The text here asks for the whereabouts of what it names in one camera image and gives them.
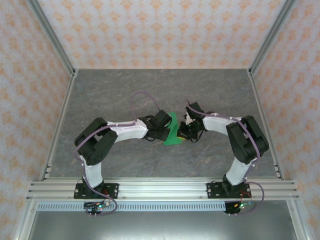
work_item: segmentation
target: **aluminum frame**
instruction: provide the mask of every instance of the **aluminum frame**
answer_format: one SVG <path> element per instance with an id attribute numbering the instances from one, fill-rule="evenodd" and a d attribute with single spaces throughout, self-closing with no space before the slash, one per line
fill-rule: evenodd
<path id="1" fill-rule="evenodd" d="M 27 0 L 30 7 L 32 8 L 34 14 L 38 18 L 44 32 L 46 33 L 47 37 L 51 41 L 56 53 L 59 55 L 65 69 L 70 73 L 73 74 L 75 69 L 72 66 L 71 61 L 69 60 L 68 55 L 66 54 L 62 44 L 60 43 L 54 29 L 50 25 L 44 11 L 42 10 L 39 2 L 37 0 Z"/>
<path id="2" fill-rule="evenodd" d="M 27 201 L 83 201 L 74 199 L 78 178 L 49 177 L 44 181 L 31 183 Z M 177 177 L 177 178 L 104 178 L 105 183 L 118 183 L 117 201 L 208 201 L 206 183 L 221 181 L 221 178 Z M 262 185 L 265 200 L 298 200 L 294 181 L 279 178 L 250 178 L 250 182 Z M 252 200 L 260 201 L 262 192 L 254 184 L 250 185 Z M 215 201 L 237 201 L 239 198 L 217 198 Z"/>
<path id="3" fill-rule="evenodd" d="M 313 237 L 307 223 L 306 211 L 301 201 L 287 200 L 286 204 L 298 240 L 312 240 Z"/>
<path id="4" fill-rule="evenodd" d="M 13 240 L 27 240 L 29 238 L 37 213 L 38 204 L 39 203 L 37 201 L 29 201 L 25 203 Z"/>
<path id="5" fill-rule="evenodd" d="M 253 76 L 255 72 L 257 72 L 261 62 L 267 55 L 267 52 L 269 51 L 269 48 L 271 47 L 272 43 L 274 42 L 275 38 L 277 37 L 277 34 L 279 33 L 281 27 L 284 25 L 287 17 L 291 13 L 292 8 L 294 7 L 297 0 L 287 0 L 283 8 L 281 9 L 279 16 L 275 20 L 273 26 L 270 29 L 270 32 L 268 33 L 266 39 L 264 40 L 258 54 L 256 55 L 252 66 L 249 69 L 250 74 Z"/>
<path id="6" fill-rule="evenodd" d="M 261 116 L 263 128 L 264 128 L 264 131 L 265 131 L 265 137 L 269 142 L 269 149 L 271 151 L 272 159 L 274 161 L 275 171 L 278 172 L 277 176 L 283 180 L 283 179 L 285 179 L 284 175 L 283 175 L 284 169 L 283 169 L 283 166 L 282 166 L 282 164 L 281 164 L 281 162 L 280 162 L 280 160 L 279 160 L 279 158 L 277 156 L 277 152 L 275 151 L 275 146 L 273 144 L 273 138 L 272 138 L 272 136 L 270 134 L 270 131 L 269 131 L 269 128 L 268 128 L 268 120 L 265 117 L 266 115 L 265 115 L 264 109 L 262 107 L 262 104 L 261 104 L 261 101 L 260 101 L 260 98 L 259 98 L 259 95 L 258 95 L 258 91 L 257 91 L 257 87 L 256 87 L 256 83 L 255 83 L 254 77 L 251 75 L 249 69 L 247 69 L 247 73 L 248 73 L 248 77 L 250 79 L 250 83 L 251 83 L 251 86 L 252 86 L 252 90 L 253 90 L 253 94 L 254 94 L 254 97 L 255 97 L 255 101 L 256 101 L 256 104 L 258 106 L 258 110 L 259 110 L 259 113 L 260 113 L 260 116 Z"/>
<path id="7" fill-rule="evenodd" d="M 41 171 L 42 174 L 39 177 L 40 181 L 44 180 L 44 178 L 46 176 L 49 177 L 49 175 L 47 174 L 47 171 L 48 171 L 48 169 L 50 170 L 51 166 L 52 166 L 52 164 L 51 164 L 52 163 L 52 159 L 54 157 L 54 154 L 55 154 L 55 151 L 56 151 L 56 148 L 57 148 L 59 135 L 60 135 L 60 132 L 61 132 L 61 128 L 62 128 L 63 122 L 65 120 L 68 103 L 69 103 L 69 100 L 70 100 L 70 97 L 71 97 L 71 93 L 72 93 L 72 90 L 73 90 L 73 86 L 74 86 L 74 82 L 75 82 L 75 79 L 77 77 L 77 74 L 78 74 L 78 69 L 76 69 L 75 72 L 72 73 L 71 76 L 70 76 L 69 83 L 67 85 L 66 92 L 65 92 L 65 95 L 64 95 L 63 104 L 61 106 L 59 119 L 58 119 L 58 122 L 56 123 L 55 129 L 54 129 L 54 135 L 53 135 L 53 138 L 51 140 L 51 145 L 50 145 L 51 147 L 50 147 L 50 150 L 49 150 L 48 155 L 46 157 L 46 164 L 43 166 L 42 171 Z"/>

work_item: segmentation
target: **enclosure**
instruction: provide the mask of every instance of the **enclosure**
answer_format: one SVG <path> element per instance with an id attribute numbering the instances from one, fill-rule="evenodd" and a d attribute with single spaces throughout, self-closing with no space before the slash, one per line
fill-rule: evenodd
<path id="1" fill-rule="evenodd" d="M 2 237 L 320 236 L 320 3 L 0 4 Z M 73 158 L 75 139 L 98 117 L 132 121 L 130 103 L 138 91 L 150 93 L 178 123 L 186 99 L 204 112 L 255 118 L 269 150 L 248 175 L 263 189 L 250 184 L 254 212 L 228 217 L 222 212 L 227 203 L 240 198 L 209 197 L 208 184 L 222 180 L 235 155 L 227 136 L 204 131 L 196 143 L 114 144 L 101 173 L 105 183 L 119 184 L 118 208 L 88 218 L 86 201 L 74 199 L 83 176 Z M 138 117 L 157 113 L 145 95 L 132 102 Z"/>

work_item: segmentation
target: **metal rail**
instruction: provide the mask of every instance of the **metal rail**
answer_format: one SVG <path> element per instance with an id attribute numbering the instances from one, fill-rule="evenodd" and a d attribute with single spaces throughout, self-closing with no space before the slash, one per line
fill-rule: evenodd
<path id="1" fill-rule="evenodd" d="M 285 4 L 283 5 L 283 8 L 282 8 L 281 12 L 279 13 L 279 16 L 277 17 L 273 26 L 271 27 L 270 32 L 268 33 L 264 43 L 262 44 L 258 54 L 256 55 L 256 57 L 253 61 L 252 66 L 249 70 L 250 74 L 252 76 L 257 72 L 261 62 L 265 58 L 269 48 L 271 47 L 272 43 L 274 42 L 274 39 L 277 36 L 278 32 L 280 31 L 280 29 L 284 25 L 287 17 L 291 13 L 291 9 L 295 5 L 296 1 L 297 0 L 287 0 L 285 2 Z"/>
<path id="2" fill-rule="evenodd" d="M 70 80 L 69 80 L 68 86 L 66 88 L 63 104 L 61 106 L 59 119 L 58 119 L 58 122 L 56 123 L 56 126 L 55 126 L 54 136 L 51 141 L 51 147 L 50 147 L 50 150 L 49 150 L 48 155 L 46 157 L 46 165 L 43 166 L 43 169 L 41 171 L 43 174 L 41 174 L 40 180 L 43 180 L 43 179 L 49 177 L 51 167 L 52 167 L 52 160 L 53 160 L 54 154 L 56 152 L 58 139 L 60 136 L 63 122 L 65 120 L 68 103 L 69 103 L 69 100 L 71 97 L 71 93 L 73 90 L 73 86 L 74 86 L 74 82 L 77 77 L 77 74 L 78 74 L 78 70 L 75 70 L 75 72 L 72 73 L 70 76 Z"/>
<path id="3" fill-rule="evenodd" d="M 74 199 L 77 178 L 48 178 L 31 183 L 27 201 L 83 201 Z M 220 178 L 105 178 L 105 183 L 119 183 L 117 201 L 208 201 L 206 183 Z M 297 200 L 299 195 L 294 181 L 279 178 L 251 178 L 260 183 L 265 200 Z M 260 201 L 262 191 L 250 185 L 252 200 Z M 214 201 L 236 201 L 239 198 L 217 198 Z"/>
<path id="4" fill-rule="evenodd" d="M 260 98 L 259 98 L 259 94 L 258 94 L 258 91 L 257 91 L 255 79 L 250 74 L 249 69 L 247 69 L 247 73 L 248 73 L 248 76 L 249 76 L 249 79 L 250 79 L 250 83 L 251 83 L 251 86 L 252 86 L 252 90 L 253 90 L 253 94 L 254 94 L 254 97 L 255 97 L 255 101 L 256 101 L 256 104 L 258 106 L 258 110 L 259 110 L 260 117 L 261 117 L 261 120 L 262 120 L 264 132 L 265 132 L 265 137 L 269 142 L 269 147 L 270 147 L 272 159 L 273 159 L 273 162 L 274 162 L 274 168 L 275 168 L 275 171 L 276 171 L 276 175 L 277 175 L 277 177 L 279 177 L 279 178 L 281 178 L 283 180 L 284 179 L 284 174 L 283 174 L 284 173 L 284 168 L 283 168 L 282 163 L 279 160 L 279 158 L 277 156 L 277 152 L 275 150 L 276 148 L 274 146 L 274 142 L 273 142 L 273 139 L 272 139 L 272 136 L 270 134 L 269 127 L 268 127 L 269 126 L 268 125 L 268 119 L 266 118 L 264 109 L 262 107 L 262 104 L 261 104 L 261 101 L 260 101 Z"/>
<path id="5" fill-rule="evenodd" d="M 32 8 L 34 14 L 37 16 L 44 32 L 46 33 L 47 37 L 51 41 L 56 53 L 59 55 L 65 69 L 69 72 L 69 74 L 73 74 L 75 71 L 62 44 L 60 43 L 54 29 L 50 25 L 44 11 L 42 10 L 39 2 L 37 0 L 27 0 L 30 7 Z"/>

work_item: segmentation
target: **orange floral wallpaper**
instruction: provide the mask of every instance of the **orange floral wallpaper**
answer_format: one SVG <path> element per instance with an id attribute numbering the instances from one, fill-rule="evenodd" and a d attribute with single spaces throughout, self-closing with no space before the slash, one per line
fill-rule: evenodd
<path id="1" fill-rule="evenodd" d="M 320 1 L 299 0 L 254 76 L 277 154 L 320 236 Z"/>
<path id="2" fill-rule="evenodd" d="M 0 239 L 41 174 L 69 74 L 26 0 L 0 1 Z"/>
<path id="3" fill-rule="evenodd" d="M 244 69 L 285 0 L 39 2 L 78 69 Z"/>

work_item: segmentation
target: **cable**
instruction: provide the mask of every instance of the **cable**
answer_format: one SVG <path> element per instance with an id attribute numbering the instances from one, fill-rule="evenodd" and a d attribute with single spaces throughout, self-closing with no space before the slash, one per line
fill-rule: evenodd
<path id="1" fill-rule="evenodd" d="M 170 119 L 170 122 L 167 123 L 167 124 L 165 125 L 165 127 L 168 128 L 171 124 L 172 124 L 172 117 L 171 117 L 171 119 Z"/>
<path id="2" fill-rule="evenodd" d="M 157 101 L 156 101 L 149 93 L 144 92 L 144 91 L 138 91 L 138 92 L 136 92 L 136 93 L 132 96 L 131 104 L 130 104 L 131 112 L 132 112 L 132 115 L 133 115 L 133 117 L 134 117 L 134 121 L 133 121 L 132 123 L 128 123 L 128 124 L 113 124 L 113 125 L 107 125 L 107 126 L 101 127 L 101 128 L 99 128 L 98 130 L 96 130 L 96 131 L 94 131 L 93 133 L 91 133 L 88 137 L 86 137 L 86 138 L 75 148 L 75 150 L 73 151 L 73 157 L 74 157 L 76 160 L 78 160 L 78 161 L 81 162 L 81 166 L 82 166 L 82 177 L 83 177 L 83 180 L 85 181 L 86 185 L 89 187 L 89 189 L 90 189 L 92 192 L 94 192 L 95 194 L 98 194 L 98 195 L 100 195 L 100 196 L 102 196 L 102 197 L 104 197 L 104 198 L 106 198 L 106 199 L 109 199 L 109 200 L 113 201 L 114 204 L 115 204 L 115 207 L 114 207 L 113 210 L 100 213 L 99 215 L 95 215 L 96 217 L 97 217 L 97 216 L 108 215 L 108 214 L 111 214 L 111 213 L 115 212 L 115 211 L 117 210 L 117 208 L 118 208 L 118 203 L 117 203 L 117 201 L 114 200 L 112 197 L 107 196 L 106 194 L 103 194 L 103 193 L 101 193 L 101 192 L 98 192 L 98 191 L 96 191 L 93 187 L 90 186 L 90 184 L 89 184 L 89 182 L 88 182 L 88 179 L 87 179 L 87 175 L 86 175 L 85 161 L 82 160 L 81 158 L 79 158 L 79 157 L 77 156 L 78 150 L 79 150 L 89 139 L 91 139 L 94 135 L 96 135 L 97 133 L 100 133 L 100 132 L 103 131 L 103 130 L 106 130 L 106 129 L 108 129 L 108 128 L 114 128 L 114 127 L 131 127 L 131 126 L 134 126 L 134 125 L 136 124 L 136 122 L 137 122 L 137 116 L 136 116 L 136 113 L 135 113 L 134 108 L 133 108 L 133 99 L 134 99 L 134 97 L 135 97 L 136 95 L 138 95 L 138 94 L 145 94 L 145 95 L 149 96 L 149 97 L 153 100 L 153 102 L 154 102 L 154 104 L 156 105 L 156 107 L 158 108 L 158 110 L 160 111 L 160 107 L 159 107 Z M 86 210 L 85 212 L 86 212 L 89 216 L 91 216 L 91 213 L 89 213 L 88 210 Z"/>
<path id="3" fill-rule="evenodd" d="M 156 140 L 156 139 L 153 138 L 152 140 L 150 140 L 150 139 L 148 139 L 148 138 L 146 137 L 145 140 L 147 140 L 148 142 L 153 142 L 153 141 Z"/>
<path id="4" fill-rule="evenodd" d="M 197 139 L 197 140 L 192 141 L 192 138 L 190 138 L 190 141 L 191 141 L 192 143 L 196 143 L 196 142 L 198 142 L 198 141 L 200 140 L 200 138 L 201 138 L 202 134 L 204 133 L 204 131 L 205 131 L 205 130 L 202 130 L 202 132 L 200 133 L 200 135 L 199 135 L 199 137 L 198 137 L 198 139 Z"/>
<path id="5" fill-rule="evenodd" d="M 151 96 L 148 92 L 146 92 L 146 91 L 137 91 L 137 92 L 132 96 L 132 98 L 131 98 L 131 103 L 130 103 L 131 112 L 132 112 L 132 114 L 133 114 L 133 117 L 134 117 L 135 121 L 137 121 L 137 115 L 136 115 L 136 112 L 135 112 L 135 110 L 134 110 L 134 98 L 135 98 L 135 96 L 138 95 L 138 94 L 147 95 L 149 98 L 152 99 L 152 101 L 153 101 L 154 104 L 156 105 L 156 108 L 158 109 L 158 111 L 161 110 L 160 107 L 159 107 L 159 105 L 158 105 L 158 103 L 157 103 L 157 101 L 155 100 L 155 98 L 154 98 L 153 96 Z"/>
<path id="6" fill-rule="evenodd" d="M 252 160 L 252 161 L 250 162 L 250 167 L 248 168 L 248 170 L 246 171 L 245 175 L 243 176 L 243 182 L 244 182 L 245 184 L 247 183 L 247 184 L 255 184 L 255 185 L 258 185 L 258 186 L 260 187 L 261 191 L 262 191 L 262 198 L 261 198 L 261 201 L 260 201 L 260 203 L 259 203 L 258 206 L 250 209 L 249 211 L 241 212 L 241 213 L 238 213 L 238 214 L 235 214 L 235 215 L 243 215 L 243 214 L 247 214 L 247 213 L 249 213 L 249 212 L 252 212 L 252 211 L 255 210 L 256 208 L 258 208 L 258 207 L 263 203 L 263 201 L 265 200 L 265 191 L 264 191 L 263 187 L 262 187 L 259 183 L 254 182 L 254 181 L 247 181 L 247 175 L 248 175 L 249 171 L 251 170 L 251 167 L 253 166 L 251 163 L 252 163 L 252 162 L 257 162 L 257 163 L 258 163 L 259 160 L 260 160 L 260 152 L 259 152 L 259 149 L 258 149 L 258 147 L 257 147 L 257 145 L 256 145 L 256 143 L 255 143 L 255 141 L 254 141 L 254 139 L 253 139 L 253 137 L 251 136 L 250 132 L 247 130 L 247 128 L 245 127 L 245 125 L 244 125 L 241 121 L 239 121 L 238 119 L 236 119 L 236 118 L 234 118 L 234 117 L 228 117 L 228 116 L 224 116 L 224 115 L 217 114 L 217 113 L 214 113 L 214 114 L 203 113 L 203 112 L 200 112 L 200 111 L 197 111 L 197 110 L 193 109 L 193 108 L 190 106 L 190 102 L 189 102 L 187 99 L 186 99 L 185 101 L 186 101 L 187 107 L 188 107 L 191 111 L 193 111 L 193 112 L 195 112 L 195 113 L 197 113 L 197 114 L 200 114 L 200 115 L 203 115 L 203 116 L 208 116 L 208 117 L 217 117 L 217 118 L 222 118 L 222 119 L 227 119 L 227 120 L 233 120 L 233 121 L 237 122 L 237 123 L 242 127 L 242 129 L 244 130 L 244 132 L 246 133 L 246 135 L 248 136 L 248 138 L 250 139 L 250 141 L 251 141 L 251 143 L 252 143 L 252 145 L 253 145 L 253 147 L 254 147 L 254 149 L 255 149 L 255 152 L 256 152 L 256 160 L 255 160 L 255 161 Z"/>
<path id="7" fill-rule="evenodd" d="M 203 116 L 208 116 L 208 117 L 217 117 L 217 118 L 222 118 L 222 119 L 227 119 L 227 120 L 233 120 L 235 122 L 237 122 L 241 127 L 242 129 L 244 130 L 244 132 L 246 133 L 246 135 L 248 136 L 248 138 L 250 139 L 252 145 L 253 145 L 253 148 L 256 152 L 256 162 L 258 162 L 260 160 L 260 152 L 259 152 L 259 149 L 253 139 L 253 137 L 251 136 L 250 132 L 247 130 L 247 128 L 245 127 L 245 125 L 243 125 L 242 122 L 240 122 L 238 119 L 234 118 L 234 117 L 228 117 L 228 116 L 224 116 L 224 115 L 221 115 L 221 114 L 218 114 L 218 113 L 213 113 L 213 114 L 208 114 L 208 113 L 204 113 L 204 112 L 200 112 L 200 111 L 197 111 L 195 109 L 193 109 L 191 106 L 190 106 L 190 102 L 188 101 L 188 99 L 185 100 L 186 101 L 186 106 L 193 112 L 197 113 L 197 114 L 200 114 L 200 115 L 203 115 Z"/>
<path id="8" fill-rule="evenodd" d="M 252 201 L 252 196 L 251 196 L 249 193 L 244 192 L 244 191 L 242 191 L 242 190 L 241 190 L 241 193 L 242 193 L 242 199 L 243 199 L 243 196 L 244 196 L 244 195 L 247 195 L 247 196 L 249 196 L 250 200 Z"/>
<path id="9" fill-rule="evenodd" d="M 261 189 L 261 192 L 262 192 L 262 198 L 261 198 L 261 201 L 259 203 L 259 205 L 257 205 L 256 207 L 254 208 L 251 208 L 250 210 L 248 211 L 245 211 L 245 212 L 240 212 L 240 213 L 235 213 L 235 214 L 232 214 L 232 215 L 245 215 L 245 214 L 248 214 L 248 213 L 252 213 L 253 211 L 255 211 L 265 200 L 265 190 L 263 189 L 263 187 L 260 185 L 260 183 L 257 183 L 255 181 L 246 181 L 246 180 L 243 180 L 246 184 L 255 184 L 257 186 L 259 186 L 259 188 Z"/>
<path id="10" fill-rule="evenodd" d="M 103 194 L 103 193 L 101 193 L 101 192 L 98 192 L 98 191 L 96 191 L 93 187 L 90 186 L 90 184 L 89 184 L 89 182 L 88 182 L 88 179 L 87 179 L 87 175 L 86 175 L 85 161 L 83 161 L 81 158 L 79 158 L 79 157 L 77 156 L 77 152 L 78 152 L 78 150 L 79 150 L 89 139 L 91 139 L 94 135 L 96 135 L 97 133 L 99 133 L 99 132 L 101 132 L 101 131 L 103 131 L 103 130 L 106 130 L 106 129 L 108 129 L 108 128 L 114 128 L 114 127 L 131 127 L 131 126 L 134 126 L 135 124 L 136 124 L 136 122 L 133 121 L 132 123 L 129 123 L 129 124 L 113 124 L 113 125 L 107 125 L 107 126 L 101 127 L 101 128 L 99 128 L 98 130 L 96 130 L 96 131 L 94 131 L 93 133 L 91 133 L 88 137 L 86 137 L 86 138 L 75 148 L 75 150 L 73 151 L 73 157 L 74 157 L 76 160 L 78 160 L 78 161 L 81 162 L 83 180 L 85 181 L 85 183 L 86 183 L 86 185 L 88 186 L 88 188 L 89 188 L 92 192 L 94 192 L 95 194 L 98 194 L 98 195 L 100 195 L 100 196 L 102 196 L 102 197 L 104 197 L 104 198 L 106 198 L 106 199 L 109 199 L 109 200 L 113 201 L 114 204 L 115 204 L 115 207 L 114 207 L 113 210 L 100 213 L 99 215 L 96 215 L 97 217 L 98 217 L 98 216 L 100 217 L 100 216 L 104 216 L 104 215 L 108 215 L 108 214 L 113 213 L 114 211 L 117 210 L 117 208 L 118 208 L 118 203 L 117 203 L 116 200 L 114 200 L 112 197 L 107 196 L 107 195 L 105 195 L 105 194 Z"/>

